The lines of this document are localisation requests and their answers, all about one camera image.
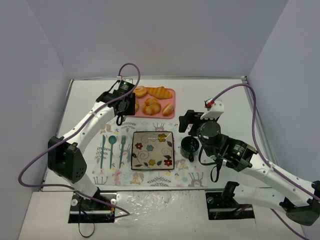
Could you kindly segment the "striped long bread roll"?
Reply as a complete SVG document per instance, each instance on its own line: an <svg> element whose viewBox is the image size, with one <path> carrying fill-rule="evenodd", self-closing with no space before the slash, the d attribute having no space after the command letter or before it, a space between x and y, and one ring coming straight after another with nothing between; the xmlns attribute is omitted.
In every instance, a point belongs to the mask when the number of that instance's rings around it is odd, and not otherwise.
<svg viewBox="0 0 320 240"><path fill-rule="evenodd" d="M135 113L137 113L137 111L139 110L140 105L139 105L139 101L136 99L135 100Z"/></svg>

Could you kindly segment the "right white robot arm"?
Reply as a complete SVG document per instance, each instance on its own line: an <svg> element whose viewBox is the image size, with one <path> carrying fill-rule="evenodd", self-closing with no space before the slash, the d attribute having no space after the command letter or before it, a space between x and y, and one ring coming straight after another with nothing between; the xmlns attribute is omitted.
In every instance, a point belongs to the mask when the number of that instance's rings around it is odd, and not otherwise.
<svg viewBox="0 0 320 240"><path fill-rule="evenodd" d="M217 170L222 167L251 176L267 188L254 188L235 181L228 181L221 193L221 199L238 204L253 204L278 210L303 226L312 226L320 217L320 182L307 181L291 174L273 162L266 160L249 144L222 134L215 119L203 119L201 112L188 110L180 116L180 133L188 125L189 136L198 138L199 153L211 159L209 165Z"/></svg>

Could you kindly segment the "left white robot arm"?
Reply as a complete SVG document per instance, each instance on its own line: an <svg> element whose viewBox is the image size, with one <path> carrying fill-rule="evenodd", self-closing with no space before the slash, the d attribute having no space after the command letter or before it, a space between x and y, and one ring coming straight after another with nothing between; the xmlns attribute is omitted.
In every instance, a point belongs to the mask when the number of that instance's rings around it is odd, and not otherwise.
<svg viewBox="0 0 320 240"><path fill-rule="evenodd" d="M105 91L95 100L87 115L72 130L48 141L48 168L85 199L105 201L100 189L86 174L87 163L83 153L105 124L117 117L117 124L121 125L126 116L135 114L134 87L134 84L120 80L117 89Z"/></svg>

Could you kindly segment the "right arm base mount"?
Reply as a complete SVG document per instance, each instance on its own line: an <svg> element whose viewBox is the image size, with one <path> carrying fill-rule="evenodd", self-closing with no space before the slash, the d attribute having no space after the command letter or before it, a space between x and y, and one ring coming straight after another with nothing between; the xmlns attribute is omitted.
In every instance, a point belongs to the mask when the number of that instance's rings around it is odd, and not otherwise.
<svg viewBox="0 0 320 240"><path fill-rule="evenodd" d="M207 215L210 221L254 219L253 206L239 204L233 198L222 198L220 191L206 191Z"/></svg>

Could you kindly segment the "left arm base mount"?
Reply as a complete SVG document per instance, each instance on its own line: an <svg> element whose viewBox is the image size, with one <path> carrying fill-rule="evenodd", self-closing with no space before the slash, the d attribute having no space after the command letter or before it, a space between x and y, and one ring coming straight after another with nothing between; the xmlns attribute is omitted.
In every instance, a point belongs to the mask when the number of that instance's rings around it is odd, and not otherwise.
<svg viewBox="0 0 320 240"><path fill-rule="evenodd" d="M73 193L70 201L69 224L97 224L114 223L115 208L108 205L85 199Z"/></svg>

